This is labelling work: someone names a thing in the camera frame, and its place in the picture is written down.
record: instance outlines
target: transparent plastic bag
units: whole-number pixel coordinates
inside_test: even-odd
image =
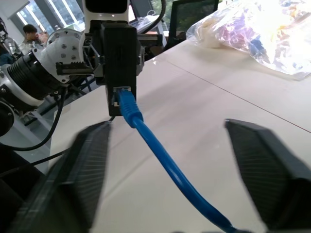
[[[311,74],[311,1],[239,0],[190,27],[187,39],[206,48],[222,44],[247,52],[301,80]]]
[[[137,31],[141,31],[146,25],[149,25],[151,22],[155,21],[158,16],[146,16],[138,18],[138,25],[136,26]]]

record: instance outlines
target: white table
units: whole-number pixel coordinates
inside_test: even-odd
[[[147,62],[138,77],[138,105],[145,122],[185,175],[234,226],[258,233],[264,225],[240,180],[224,119],[272,129],[311,165],[311,134],[305,130],[311,128],[305,87],[311,87],[310,80],[279,76],[238,51],[203,51],[184,42]],[[67,148],[82,128],[108,118],[104,87],[66,106],[51,154]],[[116,118],[93,232],[178,230],[218,229],[183,197],[136,130]]]

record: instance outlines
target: white panel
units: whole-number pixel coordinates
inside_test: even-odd
[[[26,5],[28,0],[1,0],[1,9],[8,18]]]
[[[11,20],[7,19],[6,15],[2,12],[3,10],[4,8],[0,8],[0,17],[6,25],[9,36],[15,39],[18,44],[21,44],[24,40],[24,36],[20,33],[15,24]]]

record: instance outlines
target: black chair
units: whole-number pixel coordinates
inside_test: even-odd
[[[186,40],[187,30],[218,9],[219,0],[177,0],[173,2],[169,40],[164,50]]]

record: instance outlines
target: black wire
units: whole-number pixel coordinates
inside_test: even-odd
[[[161,0],[161,4],[162,4],[162,6],[161,6],[161,13],[160,13],[159,17],[148,28],[146,28],[142,32],[142,34],[145,34],[148,31],[152,30],[162,20],[162,18],[164,17],[165,11],[166,11],[166,0]]]
[[[80,90],[78,87],[76,87],[75,85],[73,85],[72,83],[70,84],[70,87],[73,91],[76,91],[78,93],[80,93],[81,95],[85,96],[86,93],[83,90]]]
[[[58,96],[54,96],[54,101],[57,105],[59,105]]]
[[[65,96],[66,96],[66,91],[67,89],[63,89],[62,90],[62,94],[61,94],[61,100],[59,102],[59,105],[58,105],[58,111],[57,111],[57,114],[56,114],[56,117],[55,117],[55,120],[52,124],[52,127],[51,127],[51,130],[50,132],[48,133],[48,135],[46,136],[46,138],[44,138],[44,140],[42,142],[40,142],[39,144],[33,146],[33,147],[26,147],[26,148],[19,148],[19,147],[12,147],[12,146],[8,146],[8,145],[0,145],[0,148],[4,147],[6,150],[16,150],[16,151],[30,151],[30,150],[35,150],[41,146],[43,146],[44,144],[47,143],[47,141],[52,137],[55,129],[56,129],[56,126],[57,126],[57,123],[59,121],[59,118],[60,118],[60,115],[62,113],[62,110],[63,110],[63,106],[64,106],[64,102],[65,102]]]
[[[111,122],[111,121],[113,121],[115,118],[116,118],[115,116],[112,116],[112,117],[109,119],[109,121]]]
[[[10,174],[15,173],[15,172],[18,172],[18,171],[22,171],[22,170],[24,170],[24,169],[26,169],[26,168],[28,168],[28,167],[30,167],[30,166],[36,166],[36,165],[38,165],[38,164],[44,163],[44,162],[46,162],[46,161],[49,161],[49,160],[51,160],[51,159],[57,158],[57,157],[63,155],[65,152],[66,152],[66,150],[64,150],[64,151],[62,151],[62,152],[59,152],[59,153],[57,153],[57,154],[55,154],[55,155],[52,155],[52,156],[50,156],[50,157],[47,157],[47,158],[45,158],[45,159],[41,159],[41,160],[38,160],[38,161],[36,161],[36,162],[33,162],[33,163],[31,163],[31,164],[25,164],[25,165],[23,165],[23,166],[15,167],[15,168],[13,168],[13,169],[11,169],[11,170],[8,170],[8,171],[6,171],[6,172],[1,173],[1,174],[0,174],[0,178],[3,178],[3,177],[5,177],[5,176],[7,176],[7,175],[10,175]]]
[[[91,86],[89,85],[89,81],[87,78],[85,78],[85,82],[86,82],[86,85],[87,85],[87,88],[88,88],[88,91],[91,92],[92,91],[92,88]]]

